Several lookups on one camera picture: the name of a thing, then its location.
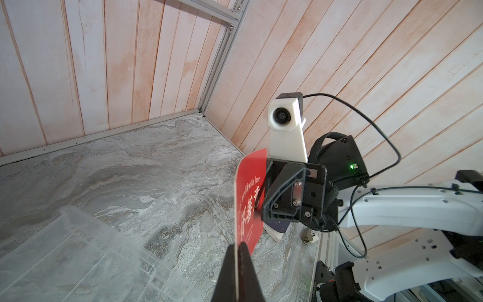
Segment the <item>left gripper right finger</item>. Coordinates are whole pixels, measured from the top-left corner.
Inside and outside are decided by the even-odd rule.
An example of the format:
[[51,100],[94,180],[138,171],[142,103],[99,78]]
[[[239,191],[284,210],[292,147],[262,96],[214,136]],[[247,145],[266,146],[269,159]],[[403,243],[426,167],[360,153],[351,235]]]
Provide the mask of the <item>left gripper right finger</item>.
[[245,242],[238,246],[236,268],[237,301],[265,301],[248,246]]

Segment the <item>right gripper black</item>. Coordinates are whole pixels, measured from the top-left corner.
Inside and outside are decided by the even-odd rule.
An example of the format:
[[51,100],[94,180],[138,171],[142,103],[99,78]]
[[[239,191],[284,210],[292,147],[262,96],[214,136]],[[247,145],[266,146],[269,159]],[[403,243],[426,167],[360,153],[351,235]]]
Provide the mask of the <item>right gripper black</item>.
[[338,188],[328,180],[321,164],[267,159],[264,223],[301,223],[314,231],[332,232],[337,227]]

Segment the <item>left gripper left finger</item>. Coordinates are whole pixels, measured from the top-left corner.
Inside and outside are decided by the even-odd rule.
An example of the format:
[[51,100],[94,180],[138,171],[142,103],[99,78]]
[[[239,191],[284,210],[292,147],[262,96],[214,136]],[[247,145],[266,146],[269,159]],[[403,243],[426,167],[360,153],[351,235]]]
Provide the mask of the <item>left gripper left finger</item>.
[[211,301],[222,301],[222,302],[234,302],[237,301],[237,286],[238,278],[236,270],[238,269],[237,263],[237,250],[233,244],[229,245],[225,258],[223,259],[223,264],[221,271],[216,282],[215,290]]

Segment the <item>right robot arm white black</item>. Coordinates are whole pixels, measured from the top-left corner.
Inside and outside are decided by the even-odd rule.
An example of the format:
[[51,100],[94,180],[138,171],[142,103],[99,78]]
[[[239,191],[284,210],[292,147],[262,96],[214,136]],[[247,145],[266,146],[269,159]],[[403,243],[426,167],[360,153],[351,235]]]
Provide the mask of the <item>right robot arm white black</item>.
[[420,236],[375,257],[316,269],[313,301],[383,301],[417,286],[482,276],[482,174],[458,171],[440,186],[369,187],[364,177],[346,195],[308,152],[299,128],[271,131],[264,221],[299,222],[324,232],[377,225],[411,227]]

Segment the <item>red postcard white characters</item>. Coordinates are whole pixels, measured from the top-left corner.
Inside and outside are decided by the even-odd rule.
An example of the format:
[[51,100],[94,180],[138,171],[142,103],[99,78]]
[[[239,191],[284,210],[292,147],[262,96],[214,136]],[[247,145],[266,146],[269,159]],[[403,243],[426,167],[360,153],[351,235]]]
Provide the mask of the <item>red postcard white characters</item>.
[[261,149],[245,156],[239,163],[235,175],[235,243],[246,243],[253,253],[263,233],[261,209],[267,168],[267,150]]

